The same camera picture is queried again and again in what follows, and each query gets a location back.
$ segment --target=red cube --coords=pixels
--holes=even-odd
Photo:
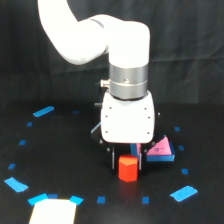
[[[132,155],[122,155],[119,158],[119,178],[126,182],[138,179],[138,158]]]

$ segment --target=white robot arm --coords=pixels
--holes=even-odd
[[[96,15],[77,21],[66,0],[38,0],[42,26],[59,54],[82,65],[108,53],[110,77],[101,132],[112,143],[148,143],[154,106],[147,90],[150,33],[145,24]]]

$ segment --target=pink block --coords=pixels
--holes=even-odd
[[[137,144],[137,152],[138,155],[140,153],[141,149],[141,144]],[[170,144],[168,141],[168,138],[165,137],[163,140],[158,142],[153,148],[151,148],[147,156],[166,156],[166,155],[172,155],[171,149],[170,149]]]

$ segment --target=black table surface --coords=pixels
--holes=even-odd
[[[33,116],[50,105],[55,107],[51,113]],[[138,181],[126,183],[111,172],[110,156],[90,137],[100,121],[99,109],[54,103],[5,108],[0,116],[0,223],[29,223],[33,207],[27,200],[43,193],[83,198],[75,224],[223,223],[224,106],[155,105],[155,112],[156,129],[172,141],[175,161],[148,163]],[[125,145],[119,152],[129,151]],[[16,166],[8,170],[11,163]],[[183,175],[182,168],[189,174]],[[10,177],[29,188],[16,193],[4,183]],[[182,202],[170,197],[185,186],[198,193]],[[106,203],[97,204],[98,196],[105,196]],[[144,196],[149,204],[142,204]]]

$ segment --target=blue tape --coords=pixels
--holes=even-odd
[[[58,195],[57,194],[49,194],[48,198],[50,198],[50,199],[57,199]]]
[[[43,201],[43,200],[45,200],[45,199],[48,199],[47,195],[46,195],[46,194],[41,194],[41,195],[38,195],[38,196],[36,196],[36,197],[34,197],[34,198],[30,198],[30,199],[28,200],[28,202],[33,206],[33,205],[35,205],[37,202],[39,202],[39,201]]]
[[[184,146],[179,145],[179,149],[180,149],[180,151],[184,151]]]
[[[28,186],[26,186],[25,184],[22,184],[20,182],[18,182],[16,179],[14,179],[13,177],[7,179],[4,181],[6,184],[9,185],[9,187],[11,187],[14,191],[16,191],[17,193],[25,191]]]
[[[179,127],[175,127],[174,129],[175,129],[175,131],[180,131]]]
[[[15,167],[15,165],[16,165],[16,164],[11,163],[11,164],[9,165],[8,169],[9,169],[9,170],[12,170],[12,169]]]
[[[28,123],[27,123],[27,127],[31,127],[32,125],[33,125],[32,122],[28,122]]]
[[[188,169],[182,169],[182,174],[188,175]]]
[[[97,199],[97,204],[105,204],[106,198],[104,196],[99,196]]]
[[[21,140],[20,142],[19,142],[19,145],[25,145],[26,144],[26,140]]]
[[[40,117],[40,116],[42,116],[42,115],[44,115],[44,114],[47,114],[47,113],[51,112],[52,110],[54,110],[54,107],[52,107],[52,106],[50,106],[50,107],[46,107],[46,108],[44,108],[44,109],[42,109],[42,110],[39,110],[39,111],[33,113],[33,115],[34,115],[35,117]]]
[[[77,204],[77,205],[80,205],[83,202],[83,199],[79,198],[79,197],[72,196],[70,198],[70,201]]]
[[[170,196],[173,197],[176,201],[180,202],[184,199],[196,194],[198,191],[194,189],[193,187],[186,186],[174,193],[172,193]]]
[[[142,204],[149,204],[149,197],[143,197]]]

